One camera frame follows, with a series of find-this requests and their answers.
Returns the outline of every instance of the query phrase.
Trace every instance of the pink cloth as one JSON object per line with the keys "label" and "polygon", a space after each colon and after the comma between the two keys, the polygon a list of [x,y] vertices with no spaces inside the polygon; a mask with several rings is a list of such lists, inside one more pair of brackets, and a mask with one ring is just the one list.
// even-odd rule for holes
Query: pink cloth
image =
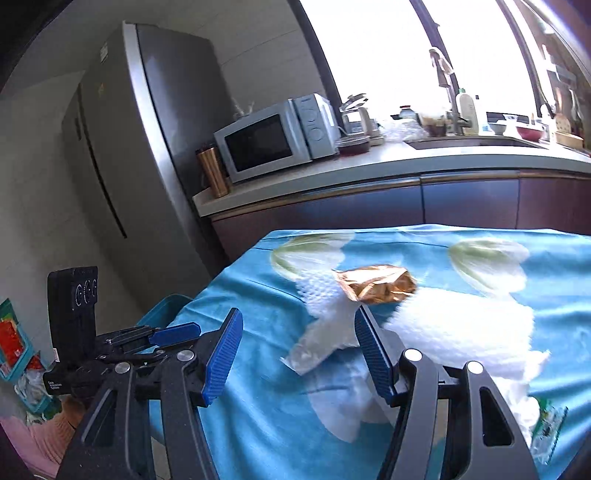
{"label": "pink cloth", "polygon": [[14,449],[30,469],[55,478],[61,459],[74,435],[63,413],[50,421],[27,427],[16,417],[0,419]]}

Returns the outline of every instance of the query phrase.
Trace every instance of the white countertop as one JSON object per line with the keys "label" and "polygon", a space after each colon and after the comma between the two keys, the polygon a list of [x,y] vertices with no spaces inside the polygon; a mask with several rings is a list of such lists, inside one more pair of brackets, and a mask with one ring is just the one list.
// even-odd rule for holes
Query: white countertop
{"label": "white countertop", "polygon": [[298,167],[246,180],[214,198],[210,189],[193,197],[200,216],[208,216],[250,203],[356,181],[412,176],[442,170],[470,168],[540,168],[591,173],[591,158],[548,144],[528,147],[446,147],[416,150],[404,143],[386,143],[365,154],[316,160]]}

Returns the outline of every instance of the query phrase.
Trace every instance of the microwave door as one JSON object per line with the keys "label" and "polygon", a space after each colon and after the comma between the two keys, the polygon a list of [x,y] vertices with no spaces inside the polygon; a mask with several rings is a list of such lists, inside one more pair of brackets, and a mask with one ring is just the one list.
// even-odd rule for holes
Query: microwave door
{"label": "microwave door", "polygon": [[235,122],[216,139],[233,182],[311,161],[290,101]]}

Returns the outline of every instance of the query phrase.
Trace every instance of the blue gripper pad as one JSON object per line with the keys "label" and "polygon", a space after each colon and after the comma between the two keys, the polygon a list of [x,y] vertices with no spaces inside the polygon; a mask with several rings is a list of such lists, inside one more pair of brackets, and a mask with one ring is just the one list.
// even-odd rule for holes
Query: blue gripper pad
{"label": "blue gripper pad", "polygon": [[197,323],[183,323],[155,332],[148,341],[152,345],[168,346],[192,340],[199,335],[201,335],[201,327]]}
{"label": "blue gripper pad", "polygon": [[394,399],[394,368],[382,347],[374,326],[361,308],[355,313],[355,335],[378,395],[388,405],[391,405]]}
{"label": "blue gripper pad", "polygon": [[207,405],[211,405],[226,384],[228,373],[234,362],[238,345],[242,339],[242,313],[238,309],[230,310],[222,323],[221,332],[217,344],[209,357],[205,368],[205,382],[203,386],[203,399]]}

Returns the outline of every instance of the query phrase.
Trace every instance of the screw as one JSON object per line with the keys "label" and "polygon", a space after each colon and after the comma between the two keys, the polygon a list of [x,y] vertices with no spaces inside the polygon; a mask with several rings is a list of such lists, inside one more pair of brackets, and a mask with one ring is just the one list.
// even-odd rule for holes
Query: screw
{"label": "screw", "polygon": [[484,371],[484,367],[480,362],[472,361],[468,362],[468,370],[475,375],[479,375]]}
{"label": "screw", "polygon": [[418,350],[415,350],[414,348],[409,348],[408,350],[405,350],[404,356],[411,362],[418,362],[421,358],[423,358],[423,354]]}
{"label": "screw", "polygon": [[115,372],[119,374],[126,374],[129,372],[131,365],[127,362],[121,362],[120,364],[115,365]]}
{"label": "screw", "polygon": [[177,353],[177,358],[181,362],[188,362],[189,360],[193,360],[195,358],[195,354],[191,350],[181,350]]}

